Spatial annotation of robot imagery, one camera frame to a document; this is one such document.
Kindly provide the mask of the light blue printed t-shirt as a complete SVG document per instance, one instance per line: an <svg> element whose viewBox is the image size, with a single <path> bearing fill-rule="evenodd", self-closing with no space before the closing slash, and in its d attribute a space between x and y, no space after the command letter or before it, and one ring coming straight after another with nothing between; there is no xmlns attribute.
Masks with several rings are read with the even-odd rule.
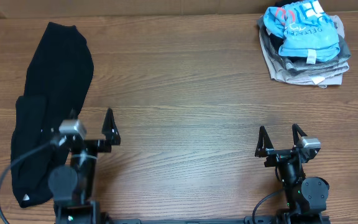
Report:
<svg viewBox="0 0 358 224"><path fill-rule="evenodd" d="M340 52L334 22L318 0L268 7L263 22L271 34L283 40L278 48L282 57L302 57L314 64L332 60Z"/></svg>

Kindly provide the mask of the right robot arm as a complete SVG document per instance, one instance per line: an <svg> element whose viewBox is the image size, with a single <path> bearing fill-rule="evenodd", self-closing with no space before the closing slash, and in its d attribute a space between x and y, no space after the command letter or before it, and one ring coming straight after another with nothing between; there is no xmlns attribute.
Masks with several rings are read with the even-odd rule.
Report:
<svg viewBox="0 0 358 224"><path fill-rule="evenodd" d="M329 184L320 177L307 177L303 164L314 159L321 149L318 138L308 136L297 124L292 125L293 146L276 150L264 126L259 129L255 157L263 157L265 167L275 169L276 179L282 189L273 192L257 203L252 211L252 223L329 223L323 216L329 195ZM257 216L257 209L268 199L284 193L287 208L279 209L273 216Z"/></svg>

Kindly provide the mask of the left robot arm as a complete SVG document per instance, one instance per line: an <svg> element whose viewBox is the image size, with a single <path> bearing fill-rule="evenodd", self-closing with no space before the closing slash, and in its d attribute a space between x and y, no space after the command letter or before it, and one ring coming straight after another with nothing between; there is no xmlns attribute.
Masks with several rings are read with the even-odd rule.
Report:
<svg viewBox="0 0 358 224"><path fill-rule="evenodd" d="M106 224L112 223L108 213L92 200L94 175L99 153L110 153L121 143L111 108L108 108L101 133L104 139L85 139L86 128L75 116L62 121L59 129L59 149L71 153L70 165L54 168L48 178L53 195L55 223Z"/></svg>

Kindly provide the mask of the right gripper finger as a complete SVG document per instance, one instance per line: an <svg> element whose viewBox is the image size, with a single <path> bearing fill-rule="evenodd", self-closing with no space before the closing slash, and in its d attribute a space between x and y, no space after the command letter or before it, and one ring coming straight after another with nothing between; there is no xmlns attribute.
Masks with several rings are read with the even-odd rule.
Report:
<svg viewBox="0 0 358 224"><path fill-rule="evenodd" d="M274 150L273 144L264 126L259 128L259 139L255 157L267 157Z"/></svg>
<svg viewBox="0 0 358 224"><path fill-rule="evenodd" d="M292 125L292 134L293 134L293 144L296 145L300 140L300 137L305 137L307 134L297 125L296 123Z"/></svg>

